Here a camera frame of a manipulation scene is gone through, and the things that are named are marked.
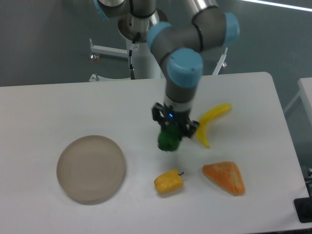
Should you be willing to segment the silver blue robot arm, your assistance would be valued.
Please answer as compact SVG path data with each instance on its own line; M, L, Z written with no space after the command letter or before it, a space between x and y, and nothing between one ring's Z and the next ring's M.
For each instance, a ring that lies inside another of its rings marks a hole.
M224 13L215 0L188 0L192 24L175 29L165 21L145 26L146 42L166 78L163 104L152 108L153 120L164 130L177 126L191 138L199 123L189 119L192 101L203 73L201 52L228 45L237 40L239 22L232 13Z

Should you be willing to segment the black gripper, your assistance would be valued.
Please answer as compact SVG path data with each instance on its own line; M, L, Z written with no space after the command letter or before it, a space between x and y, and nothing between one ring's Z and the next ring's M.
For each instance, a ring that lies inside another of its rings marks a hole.
M191 138L199 128L200 123L190 120L190 111L189 102L173 102L168 105L164 103L163 106L156 102L152 107L152 118L161 126L161 129L166 128L169 123L175 124L179 126L184 137Z

